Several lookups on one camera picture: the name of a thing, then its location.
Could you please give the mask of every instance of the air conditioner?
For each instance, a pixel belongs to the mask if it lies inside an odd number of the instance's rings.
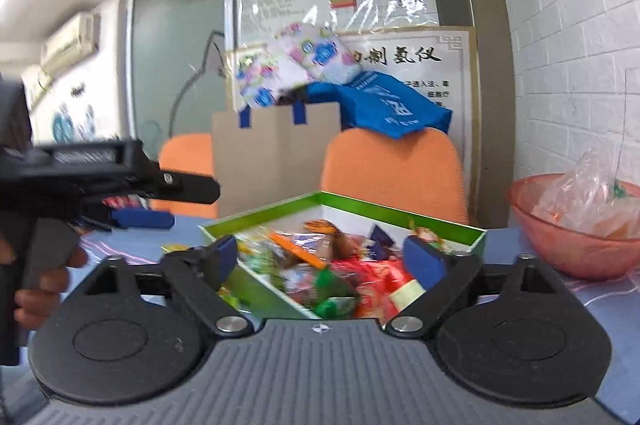
[[[40,67],[51,78],[98,50],[98,24],[94,13],[79,13],[62,26],[42,47]]]

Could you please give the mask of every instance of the red plastic bowl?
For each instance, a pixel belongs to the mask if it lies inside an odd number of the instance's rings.
[[[622,277],[640,265],[640,239],[604,239],[552,225],[531,214],[547,186],[562,174],[516,181],[509,189],[511,207],[540,257],[556,269],[586,280]],[[640,187],[622,183],[633,196]]]

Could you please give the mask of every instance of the silver bolt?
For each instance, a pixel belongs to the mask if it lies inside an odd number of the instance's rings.
[[[422,329],[422,321],[417,317],[398,317],[391,321],[391,327],[400,333],[412,333]]]
[[[246,319],[237,315],[222,317],[216,322],[216,327],[224,333],[237,333],[248,326]]]

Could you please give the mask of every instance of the chair backrest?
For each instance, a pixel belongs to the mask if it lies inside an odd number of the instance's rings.
[[[182,134],[162,145],[158,161],[163,169],[212,176],[214,174],[212,147],[210,134]],[[218,217],[217,203],[193,204],[154,199],[149,204],[154,210],[168,210],[174,215],[193,215],[212,219]]]
[[[468,225],[458,154],[432,128],[399,140],[359,128],[341,132],[327,147],[321,189]]]

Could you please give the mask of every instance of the table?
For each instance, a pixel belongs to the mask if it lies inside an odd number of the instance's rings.
[[[176,217],[175,226],[167,230],[114,230],[94,233],[83,239],[90,263],[72,271],[72,287],[91,271],[97,262],[114,254],[124,255],[132,264],[156,262],[161,246],[178,243],[199,246],[203,235],[198,225],[206,219]],[[518,228],[489,230],[484,249],[488,263],[511,264],[517,254],[533,252]],[[626,423],[640,421],[640,269],[626,277],[590,283],[564,278],[567,286],[607,330],[613,356],[607,376],[598,392],[598,400]]]

